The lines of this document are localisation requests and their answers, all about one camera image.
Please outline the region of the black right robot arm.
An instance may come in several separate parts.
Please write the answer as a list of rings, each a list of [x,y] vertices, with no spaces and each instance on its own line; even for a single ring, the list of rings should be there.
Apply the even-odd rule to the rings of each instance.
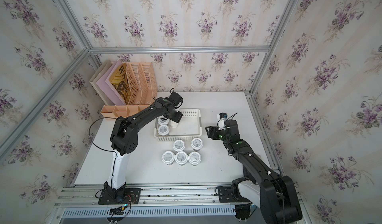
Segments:
[[[221,203],[251,203],[260,209],[268,224],[290,224],[303,217],[292,179],[267,166],[240,137],[237,121],[226,120],[223,127],[207,126],[208,138],[222,141],[229,156],[243,165],[245,177],[231,186],[217,186]]]

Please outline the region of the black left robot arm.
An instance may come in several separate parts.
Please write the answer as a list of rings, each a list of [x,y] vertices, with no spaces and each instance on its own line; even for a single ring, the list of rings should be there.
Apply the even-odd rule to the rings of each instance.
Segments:
[[[157,98],[154,103],[132,116],[118,117],[110,136],[111,148],[115,153],[108,180],[104,183],[104,191],[112,197],[123,196],[125,190],[127,169],[130,154],[138,146],[139,131],[156,118],[163,116],[179,123],[183,114],[178,108],[183,103],[183,97],[177,93]]]

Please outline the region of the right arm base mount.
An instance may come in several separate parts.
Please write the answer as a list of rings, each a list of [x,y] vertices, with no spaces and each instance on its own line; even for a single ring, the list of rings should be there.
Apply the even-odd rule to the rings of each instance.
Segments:
[[[217,186],[215,191],[219,197],[220,203],[249,203],[250,201],[240,195],[238,185],[243,181],[249,181],[242,177],[232,181],[231,186]]]

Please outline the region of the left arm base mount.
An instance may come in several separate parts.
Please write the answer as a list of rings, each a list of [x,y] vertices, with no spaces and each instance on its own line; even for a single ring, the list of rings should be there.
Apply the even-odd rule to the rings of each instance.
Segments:
[[[138,204],[142,189],[126,188],[123,184],[119,189],[113,189],[107,182],[104,183],[101,195],[98,199],[99,205],[122,205]]]

